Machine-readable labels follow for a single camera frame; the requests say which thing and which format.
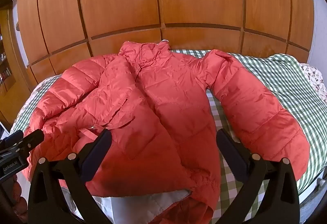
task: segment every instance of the white wall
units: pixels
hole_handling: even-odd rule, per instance
[[[327,2],[313,0],[315,6],[315,24],[308,64],[318,68],[327,81]]]
[[[18,46],[19,46],[19,51],[21,53],[22,60],[23,60],[23,62],[25,64],[25,67],[27,67],[28,59],[27,59],[27,56],[26,56],[24,45],[22,44],[22,37],[20,35],[20,32],[16,30],[16,24],[18,22],[17,2],[16,2],[16,0],[13,3],[12,13],[13,13],[13,17],[14,17],[15,33],[16,33],[16,38],[17,38],[17,42],[18,42]]]

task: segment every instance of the quilted padding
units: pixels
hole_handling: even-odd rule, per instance
[[[154,221],[207,223],[220,192],[209,88],[246,147],[267,160],[288,157],[296,178],[301,177],[309,157],[306,137],[255,76],[219,50],[196,59],[169,49],[165,41],[125,42],[118,55],[93,57],[66,70],[40,100],[25,131],[45,133],[25,175],[31,180],[40,157],[57,160],[78,153],[107,128],[113,143],[87,183],[92,195],[188,189],[190,196]]]

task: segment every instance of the jacket sleeve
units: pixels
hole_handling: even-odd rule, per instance
[[[203,88],[220,101],[236,136],[266,160],[287,157],[295,178],[307,170],[310,145],[297,120],[236,58],[212,50],[189,66]]]
[[[45,121],[77,104],[99,85],[100,77],[115,55],[92,57],[68,68],[38,102],[25,135],[41,129]]]

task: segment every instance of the bed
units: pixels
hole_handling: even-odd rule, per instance
[[[193,55],[196,58],[203,57],[209,50],[173,50],[178,53]],[[269,58],[254,58],[233,54],[251,73],[253,73],[263,84],[270,89],[279,99],[281,104],[290,111],[300,123],[309,143],[310,160],[308,169],[302,178],[297,182],[301,208],[308,207],[308,200],[312,202],[312,196],[320,189],[326,191],[326,184],[319,179],[323,178],[323,170],[327,165],[327,91],[323,83],[321,73],[307,65],[299,64],[298,61],[289,55],[275,54]],[[15,123],[10,131],[25,130],[29,118],[42,95],[60,77],[56,75],[42,81],[32,92],[19,112]],[[235,140],[233,130],[224,115],[220,102],[207,90],[207,97],[210,102],[211,111],[217,129],[226,129]],[[228,206],[239,192],[242,183],[237,182],[228,167],[223,156],[220,154],[221,167],[221,194],[214,211],[212,223],[215,223],[225,212]],[[268,182],[265,181],[259,194],[248,213],[246,220],[252,218],[264,197]],[[72,211],[77,215],[76,207],[69,198],[69,193],[64,190],[65,197]],[[107,198],[94,198],[98,205],[105,211],[106,207],[111,207],[111,201]],[[305,221],[310,214],[301,214],[301,221]]]

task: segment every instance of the checkered fabric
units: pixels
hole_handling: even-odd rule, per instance
[[[173,50],[177,53],[193,55],[196,58],[203,57],[209,50]],[[327,106],[318,97],[310,83],[305,79],[300,66],[295,58],[289,55],[273,55],[267,59],[254,58],[233,54],[251,73],[253,73],[300,123],[309,143],[310,160],[308,169],[298,181],[298,190],[301,193],[310,185],[316,175],[327,165]],[[31,100],[26,103],[19,113],[10,133],[18,129],[25,130],[29,118],[42,95],[56,81],[59,76],[48,78],[35,90],[37,93],[31,95]],[[207,90],[211,111],[218,129],[224,128],[235,140],[233,130],[224,115],[220,102]],[[221,167],[221,194],[214,211],[212,223],[215,223],[232,203],[242,183],[237,182],[220,154]],[[246,220],[254,217],[264,197],[268,181],[264,181],[259,194],[252,205]]]
[[[60,76],[61,74],[49,77],[36,86],[29,99],[25,102],[24,106],[19,111],[17,118],[10,130],[10,134],[13,134],[17,130],[26,130],[27,126],[29,125],[29,119],[32,115],[33,110],[36,108],[36,105],[38,104],[42,96],[45,94],[45,92],[47,92],[51,85]]]

